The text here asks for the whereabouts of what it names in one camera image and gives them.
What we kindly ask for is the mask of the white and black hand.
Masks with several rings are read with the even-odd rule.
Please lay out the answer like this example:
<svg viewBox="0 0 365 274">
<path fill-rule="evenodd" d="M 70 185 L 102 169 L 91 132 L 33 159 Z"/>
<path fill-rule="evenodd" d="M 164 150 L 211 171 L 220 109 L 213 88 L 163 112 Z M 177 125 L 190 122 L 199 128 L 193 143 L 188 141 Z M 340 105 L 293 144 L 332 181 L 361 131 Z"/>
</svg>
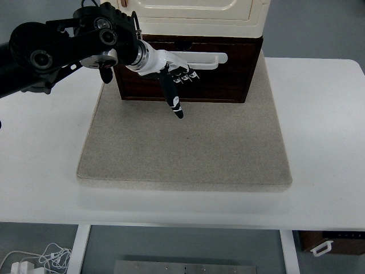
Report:
<svg viewBox="0 0 365 274">
<path fill-rule="evenodd" d="M 143 78 L 158 79 L 169 107 L 178 118 L 184 117 L 175 84 L 198 78 L 184 59 L 170 51 L 155 50 L 146 41 L 138 41 L 137 57 L 127 68 Z"/>
</svg>

